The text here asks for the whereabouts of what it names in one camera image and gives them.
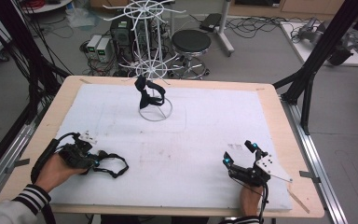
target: table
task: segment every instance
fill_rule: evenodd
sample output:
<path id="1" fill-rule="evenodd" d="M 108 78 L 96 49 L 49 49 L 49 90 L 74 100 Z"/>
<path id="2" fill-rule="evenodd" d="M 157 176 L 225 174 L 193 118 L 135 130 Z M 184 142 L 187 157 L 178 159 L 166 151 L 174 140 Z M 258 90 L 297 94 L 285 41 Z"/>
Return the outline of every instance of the table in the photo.
<path id="1" fill-rule="evenodd" d="M 24 9 L 23 11 L 27 14 L 34 14 L 34 13 L 41 13 L 41 12 L 47 12 L 47 11 L 51 11 L 60 7 L 64 7 L 68 4 L 70 4 L 73 0 L 61 0 L 61 2 L 59 4 L 45 4 L 44 6 L 42 6 L 41 8 L 37 8 L 34 10 L 29 9 Z"/>
<path id="2" fill-rule="evenodd" d="M 15 168 L 11 177 L 0 193 L 0 202 L 17 196 L 29 183 L 29 174 L 35 160 L 54 138 L 62 121 L 76 98 L 77 91 L 87 84 L 133 85 L 133 81 L 123 82 L 126 78 L 118 77 L 68 77 L 55 100 L 41 121 L 31 142 L 23 152 L 22 159 L 30 159 L 30 164 Z M 271 140 L 276 148 L 279 160 L 286 172 L 293 178 L 287 185 L 293 209 L 286 212 L 266 212 L 266 217 L 322 217 L 324 210 L 311 179 L 301 177 L 299 171 L 307 171 L 298 149 L 290 124 L 284 114 L 275 89 L 269 84 L 230 83 L 195 80 L 168 80 L 167 86 L 161 80 L 156 81 L 167 91 L 169 88 L 196 88 L 209 90 L 235 90 L 256 92 L 263 107 L 264 116 L 269 127 Z M 144 207 L 144 206 L 106 206 L 106 205 L 62 205 L 53 204 L 54 212 L 92 213 L 92 214 L 136 214 L 161 216 L 239 216 L 239 211 L 228 208 L 178 208 L 178 207 Z"/>
<path id="3" fill-rule="evenodd" d="M 305 22 L 280 22 L 282 30 L 287 38 L 287 40 L 292 45 L 293 49 L 296 51 L 299 59 L 302 63 L 304 63 L 312 53 L 314 46 L 309 42 L 307 39 L 299 40 L 297 43 L 292 41 L 291 32 L 298 31 L 298 29 L 304 26 Z M 349 57 L 344 63 L 340 66 L 353 66 L 358 67 L 358 53 L 352 49 L 351 50 L 352 56 Z M 324 62 L 324 65 L 330 65 L 328 61 Z"/>

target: black and white striped sleeve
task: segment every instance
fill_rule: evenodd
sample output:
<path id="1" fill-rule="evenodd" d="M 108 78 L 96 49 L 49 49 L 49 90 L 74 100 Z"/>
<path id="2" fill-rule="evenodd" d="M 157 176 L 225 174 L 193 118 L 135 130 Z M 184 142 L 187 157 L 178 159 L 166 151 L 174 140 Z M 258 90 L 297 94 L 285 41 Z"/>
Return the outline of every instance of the black and white striped sleeve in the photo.
<path id="1" fill-rule="evenodd" d="M 50 196 L 37 185 L 27 185 L 13 201 L 23 203 L 34 215 L 50 202 Z"/>
<path id="2" fill-rule="evenodd" d="M 50 200 L 50 196 L 38 186 L 27 185 L 15 199 L 0 203 L 0 224 L 36 223 L 36 214 Z"/>
<path id="3" fill-rule="evenodd" d="M 259 224 L 258 217 L 240 217 L 234 221 L 234 224 Z"/>

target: round metal base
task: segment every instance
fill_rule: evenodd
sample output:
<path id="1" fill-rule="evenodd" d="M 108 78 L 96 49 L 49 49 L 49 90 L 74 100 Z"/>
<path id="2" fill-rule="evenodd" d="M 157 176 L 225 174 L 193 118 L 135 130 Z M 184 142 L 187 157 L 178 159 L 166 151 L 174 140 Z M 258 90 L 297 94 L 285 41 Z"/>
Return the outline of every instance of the round metal base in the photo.
<path id="1" fill-rule="evenodd" d="M 170 72 L 171 76 L 175 75 L 181 79 L 202 79 L 202 76 L 207 75 L 205 73 L 208 72 L 205 63 L 199 58 L 191 58 L 190 60 L 183 59 L 183 61 L 181 62 L 181 58 L 177 57 L 174 61 L 172 61 L 170 68 L 175 69 Z"/>
<path id="2" fill-rule="evenodd" d="M 148 105 L 143 109 L 139 109 L 139 114 L 149 121 L 162 121 L 171 115 L 172 110 L 171 101 L 165 98 L 164 105 Z"/>

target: metal stool legs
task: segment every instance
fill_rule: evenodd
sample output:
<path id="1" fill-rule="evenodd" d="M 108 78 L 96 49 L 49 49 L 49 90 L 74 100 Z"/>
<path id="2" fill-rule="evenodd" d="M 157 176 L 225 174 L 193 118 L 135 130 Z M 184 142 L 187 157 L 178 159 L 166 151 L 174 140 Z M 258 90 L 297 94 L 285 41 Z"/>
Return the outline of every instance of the metal stool legs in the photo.
<path id="1" fill-rule="evenodd" d="M 189 79 L 202 79 L 203 76 L 209 75 L 209 69 L 206 68 L 205 63 L 196 57 L 187 57 L 184 56 L 177 57 L 172 61 L 170 77 L 177 76 L 180 79 L 189 78 Z"/>

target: white paper sheet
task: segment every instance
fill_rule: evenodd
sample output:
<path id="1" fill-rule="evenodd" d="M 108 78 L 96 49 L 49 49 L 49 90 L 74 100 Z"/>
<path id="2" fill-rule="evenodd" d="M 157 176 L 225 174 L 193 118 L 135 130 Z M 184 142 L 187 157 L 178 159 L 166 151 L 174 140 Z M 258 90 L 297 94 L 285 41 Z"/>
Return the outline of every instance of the white paper sheet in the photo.
<path id="1" fill-rule="evenodd" d="M 222 163 L 225 151 L 245 168 L 255 161 L 246 140 L 276 155 L 257 93 L 166 91 L 172 114 L 153 122 L 138 113 L 141 94 L 134 86 L 83 85 L 57 137 L 89 131 L 98 141 L 92 152 L 117 153 L 130 169 L 117 179 L 92 171 L 72 176 L 50 193 L 52 203 L 239 207 L 241 185 L 227 174 Z M 64 140 L 63 144 L 73 142 Z M 123 166 L 106 160 L 102 167 L 117 172 Z M 272 177 L 268 185 L 267 210 L 291 209 L 284 182 Z"/>

